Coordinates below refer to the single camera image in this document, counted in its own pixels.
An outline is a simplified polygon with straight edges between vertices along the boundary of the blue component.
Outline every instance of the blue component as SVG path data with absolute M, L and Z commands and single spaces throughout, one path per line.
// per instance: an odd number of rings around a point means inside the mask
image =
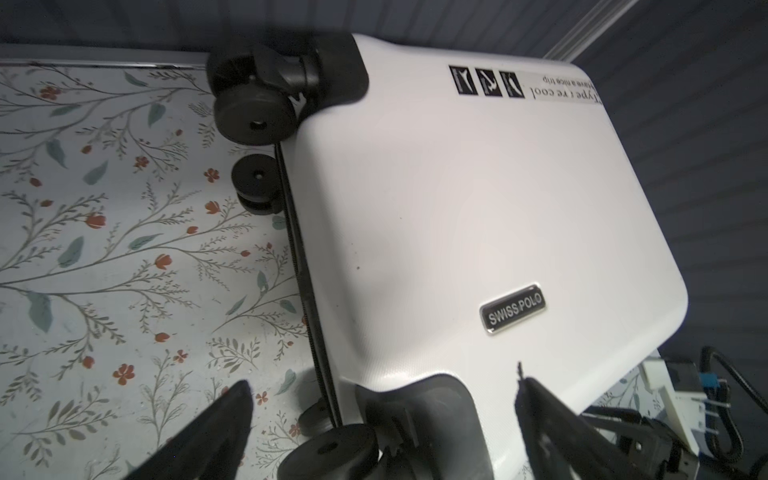
M 699 378 L 701 379 L 701 386 L 705 389 L 716 389 L 720 386 L 716 373 L 700 373 Z

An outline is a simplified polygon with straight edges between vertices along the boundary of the sticker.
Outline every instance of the sticker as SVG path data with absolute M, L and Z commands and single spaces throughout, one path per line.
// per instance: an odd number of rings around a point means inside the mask
M 547 302 L 538 285 L 531 285 L 499 300 L 490 302 L 480 309 L 485 329 L 496 333 L 500 329 L 533 315 L 546 308 Z
M 480 80 L 482 92 L 486 97 L 502 96 L 502 88 L 498 85 L 498 81 L 496 81 L 496 74 L 493 73 L 493 70 L 476 68 L 475 71 L 478 74 L 478 80 Z
M 472 80 L 472 74 L 469 73 L 469 67 L 454 67 L 449 65 L 451 69 L 451 75 L 453 75 L 453 83 L 456 84 L 456 90 L 461 95 L 477 95 L 478 90 L 475 88 L 475 81 Z
M 453 83 L 461 95 L 477 95 L 478 89 L 472 78 L 472 67 L 449 65 Z M 522 98 L 524 100 L 568 101 L 584 104 L 603 102 L 589 80 L 559 77 L 551 74 L 538 74 L 528 71 L 492 70 L 474 68 L 486 97 Z
M 523 89 L 518 81 L 518 76 L 513 71 L 499 71 L 499 75 L 502 76 L 502 81 L 507 89 L 507 95 L 510 98 L 525 98 Z
M 603 104 L 589 80 L 526 71 L 500 71 L 499 74 L 510 98 Z

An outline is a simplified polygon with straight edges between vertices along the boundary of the white suitcase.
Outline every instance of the white suitcase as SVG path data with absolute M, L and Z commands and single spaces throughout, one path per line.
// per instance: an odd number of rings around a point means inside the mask
M 581 412 L 680 326 L 685 285 L 581 69 L 343 37 L 278 67 L 288 88 L 255 51 L 217 123 L 282 141 L 267 176 L 336 425 L 411 437 L 436 478 L 512 478 L 518 363 Z M 297 127 L 267 90 L 307 96 Z

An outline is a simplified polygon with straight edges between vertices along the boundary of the floral wallpaper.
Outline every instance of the floral wallpaper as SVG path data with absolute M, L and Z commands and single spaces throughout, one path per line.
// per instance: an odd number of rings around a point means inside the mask
M 121 478 L 243 378 L 238 478 L 274 478 L 306 440 L 319 389 L 285 219 L 230 181 L 272 152 L 223 139 L 213 101 L 202 71 L 0 68 L 9 478 Z M 600 403 L 660 410 L 636 373 Z

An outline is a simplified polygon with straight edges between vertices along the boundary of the dark blue wall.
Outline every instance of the dark blue wall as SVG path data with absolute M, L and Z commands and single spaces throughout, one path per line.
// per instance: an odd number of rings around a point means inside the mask
M 5 42 L 209 51 L 222 35 L 347 30 L 541 57 L 597 0 L 4 0 Z
M 598 87 L 688 287 L 687 318 L 662 353 L 698 360 L 716 346 L 763 394 L 767 15 L 758 1 L 648 0 L 575 62 Z M 768 415 L 735 389 L 754 460 L 768 452 Z

